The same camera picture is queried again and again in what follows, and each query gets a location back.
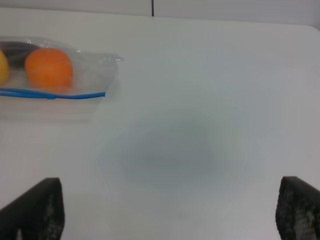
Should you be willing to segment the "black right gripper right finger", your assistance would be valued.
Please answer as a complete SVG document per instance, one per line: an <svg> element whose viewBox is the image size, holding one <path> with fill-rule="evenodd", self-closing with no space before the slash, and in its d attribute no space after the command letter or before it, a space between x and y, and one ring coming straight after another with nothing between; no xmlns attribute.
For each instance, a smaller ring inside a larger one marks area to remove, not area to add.
<svg viewBox="0 0 320 240"><path fill-rule="evenodd" d="M281 179L275 222L282 240L320 238L320 191L296 176Z"/></svg>

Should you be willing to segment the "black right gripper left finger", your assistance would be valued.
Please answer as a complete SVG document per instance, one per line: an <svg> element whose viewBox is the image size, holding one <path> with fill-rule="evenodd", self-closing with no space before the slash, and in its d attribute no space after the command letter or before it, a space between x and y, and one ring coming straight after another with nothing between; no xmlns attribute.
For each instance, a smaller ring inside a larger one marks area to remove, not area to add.
<svg viewBox="0 0 320 240"><path fill-rule="evenodd" d="M64 227L59 178L43 179L0 210L2 240L60 240Z"/></svg>

